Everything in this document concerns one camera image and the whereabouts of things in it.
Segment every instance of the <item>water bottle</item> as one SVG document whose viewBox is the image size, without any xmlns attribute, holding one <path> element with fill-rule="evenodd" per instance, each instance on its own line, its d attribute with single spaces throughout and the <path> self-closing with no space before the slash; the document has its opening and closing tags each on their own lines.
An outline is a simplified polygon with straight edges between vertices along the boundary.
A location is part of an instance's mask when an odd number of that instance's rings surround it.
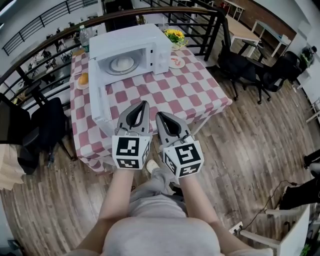
<svg viewBox="0 0 320 256">
<path fill-rule="evenodd" d="M 90 35 L 84 25 L 80 26 L 80 42 L 87 57 L 89 57 Z"/>
</svg>

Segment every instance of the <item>cable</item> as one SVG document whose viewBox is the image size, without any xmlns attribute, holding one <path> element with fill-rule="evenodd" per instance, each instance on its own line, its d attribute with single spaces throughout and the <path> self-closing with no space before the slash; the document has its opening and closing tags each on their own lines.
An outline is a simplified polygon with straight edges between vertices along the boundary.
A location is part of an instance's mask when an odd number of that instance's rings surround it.
<svg viewBox="0 0 320 256">
<path fill-rule="evenodd" d="M 258 215 L 259 215 L 260 213 L 262 213 L 262 212 L 266 209 L 268 203 L 269 203 L 270 200 L 275 196 L 275 193 L 276 193 L 277 189 L 280 187 L 280 185 L 281 185 L 283 182 L 288 182 L 288 183 L 291 184 L 292 186 L 302 185 L 302 184 L 299 184 L 299 183 L 290 182 L 290 181 L 288 181 L 288 180 L 286 180 L 286 179 L 281 180 L 281 181 L 279 182 L 278 186 L 277 186 L 277 187 L 275 188 L 275 190 L 273 191 L 272 196 L 270 196 L 270 198 L 268 199 L 268 201 L 266 201 L 263 209 L 262 209 L 261 211 L 259 211 L 259 212 L 254 216 L 254 218 L 251 220 L 251 222 L 250 222 L 245 228 L 242 228 L 241 230 L 246 230 L 246 229 L 254 222 L 254 220 L 258 217 Z"/>
</svg>

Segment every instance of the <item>flower vase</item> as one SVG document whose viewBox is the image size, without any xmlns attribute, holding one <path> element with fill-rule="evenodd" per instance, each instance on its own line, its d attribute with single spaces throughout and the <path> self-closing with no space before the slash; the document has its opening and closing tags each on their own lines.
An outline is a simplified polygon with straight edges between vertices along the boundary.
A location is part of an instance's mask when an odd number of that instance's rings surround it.
<svg viewBox="0 0 320 256">
<path fill-rule="evenodd" d="M 173 42 L 171 48 L 172 48 L 172 51 L 178 51 L 181 48 L 181 45 L 178 45 L 175 42 Z"/>
</svg>

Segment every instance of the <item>checkered tablecloth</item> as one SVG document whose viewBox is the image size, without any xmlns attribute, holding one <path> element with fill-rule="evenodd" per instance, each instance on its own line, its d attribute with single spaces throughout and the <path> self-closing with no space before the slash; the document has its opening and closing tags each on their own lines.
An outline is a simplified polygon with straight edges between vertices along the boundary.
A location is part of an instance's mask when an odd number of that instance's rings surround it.
<svg viewBox="0 0 320 256">
<path fill-rule="evenodd" d="M 222 112 L 232 103 L 216 80 L 187 48 L 174 51 L 185 66 L 170 68 L 161 74 L 146 73 L 105 86 L 114 126 L 129 106 L 147 101 L 150 106 L 150 132 L 156 133 L 156 113 L 168 112 L 190 124 Z M 75 88 L 81 72 L 88 72 L 88 58 L 83 53 L 72 57 L 70 103 L 73 138 L 77 156 L 94 171 L 102 172 L 111 160 L 112 140 L 92 120 L 89 89 Z"/>
</svg>

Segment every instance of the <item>white shoe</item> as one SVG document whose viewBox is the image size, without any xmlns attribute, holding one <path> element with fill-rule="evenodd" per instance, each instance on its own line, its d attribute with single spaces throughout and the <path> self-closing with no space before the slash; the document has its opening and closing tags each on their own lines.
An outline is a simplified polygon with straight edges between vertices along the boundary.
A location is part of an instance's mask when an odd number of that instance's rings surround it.
<svg viewBox="0 0 320 256">
<path fill-rule="evenodd" d="M 152 174 L 153 170 L 156 169 L 156 168 L 160 168 L 159 165 L 156 163 L 155 160 L 149 160 L 147 163 L 146 163 L 146 169 L 148 170 L 148 172 L 150 174 Z"/>
</svg>

